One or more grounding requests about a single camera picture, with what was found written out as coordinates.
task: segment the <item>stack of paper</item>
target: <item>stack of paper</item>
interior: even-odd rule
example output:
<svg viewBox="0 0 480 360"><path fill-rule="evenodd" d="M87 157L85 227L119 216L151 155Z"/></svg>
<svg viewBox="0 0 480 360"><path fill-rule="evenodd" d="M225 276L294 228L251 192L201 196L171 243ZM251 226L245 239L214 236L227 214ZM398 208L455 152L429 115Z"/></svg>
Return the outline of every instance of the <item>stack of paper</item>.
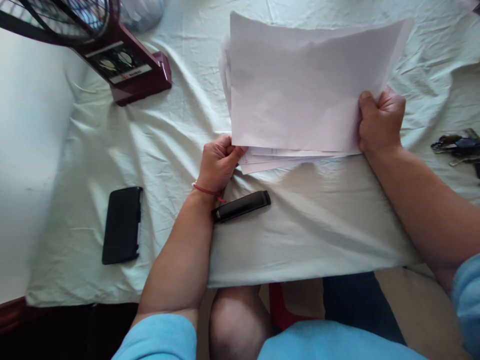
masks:
<svg viewBox="0 0 480 360"><path fill-rule="evenodd" d="M305 30L232 12L219 70L244 174L359 154L358 98L378 98L413 20Z"/></svg>

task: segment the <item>red string bracelet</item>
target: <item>red string bracelet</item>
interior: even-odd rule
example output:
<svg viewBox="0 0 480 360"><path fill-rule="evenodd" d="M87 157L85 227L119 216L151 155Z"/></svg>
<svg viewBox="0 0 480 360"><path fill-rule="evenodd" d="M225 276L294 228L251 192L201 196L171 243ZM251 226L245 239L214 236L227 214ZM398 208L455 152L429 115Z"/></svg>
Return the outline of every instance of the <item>red string bracelet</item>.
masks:
<svg viewBox="0 0 480 360"><path fill-rule="evenodd" d="M221 193L221 192L209 191L209 190L207 190L207 189L204 189L203 187L198 186L195 182L192 182L191 185L192 185L195 189L200 190L202 193L216 196L216 199L217 199L218 201L220 201L220 202L222 202L222 203L226 203L226 201L223 200L223 199L220 197L220 196L222 196L222 193Z"/></svg>

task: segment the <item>red chair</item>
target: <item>red chair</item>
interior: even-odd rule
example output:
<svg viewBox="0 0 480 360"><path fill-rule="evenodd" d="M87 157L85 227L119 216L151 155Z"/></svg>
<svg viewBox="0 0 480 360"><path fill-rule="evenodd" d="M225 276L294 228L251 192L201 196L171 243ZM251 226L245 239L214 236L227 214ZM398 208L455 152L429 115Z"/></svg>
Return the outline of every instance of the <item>red chair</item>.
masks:
<svg viewBox="0 0 480 360"><path fill-rule="evenodd" d="M295 315L287 310L281 282L268 284L268 292L270 297L270 318L272 323L280 329L285 330L299 321L318 320L315 317Z"/></svg>

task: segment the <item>fan base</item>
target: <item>fan base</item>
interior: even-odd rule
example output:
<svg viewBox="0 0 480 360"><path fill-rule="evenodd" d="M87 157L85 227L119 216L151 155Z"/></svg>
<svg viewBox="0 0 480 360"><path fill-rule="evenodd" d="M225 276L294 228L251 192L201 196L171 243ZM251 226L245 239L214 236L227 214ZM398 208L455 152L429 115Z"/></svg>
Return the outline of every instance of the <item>fan base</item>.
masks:
<svg viewBox="0 0 480 360"><path fill-rule="evenodd" d="M110 86L113 101L118 106L123 107L172 87L172 72L167 57L160 51L152 55L160 62L161 66L132 78L131 84L123 86L121 89Z"/></svg>

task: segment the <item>black smartphone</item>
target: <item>black smartphone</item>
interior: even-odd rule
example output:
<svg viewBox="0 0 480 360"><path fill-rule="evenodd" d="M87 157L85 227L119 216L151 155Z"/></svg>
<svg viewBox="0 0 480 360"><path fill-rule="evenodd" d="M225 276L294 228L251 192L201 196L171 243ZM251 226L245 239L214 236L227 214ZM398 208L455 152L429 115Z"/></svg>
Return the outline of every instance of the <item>black smartphone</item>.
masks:
<svg viewBox="0 0 480 360"><path fill-rule="evenodd" d="M141 218L142 188L140 186L115 190L108 199L105 237L101 263L124 263L136 259Z"/></svg>

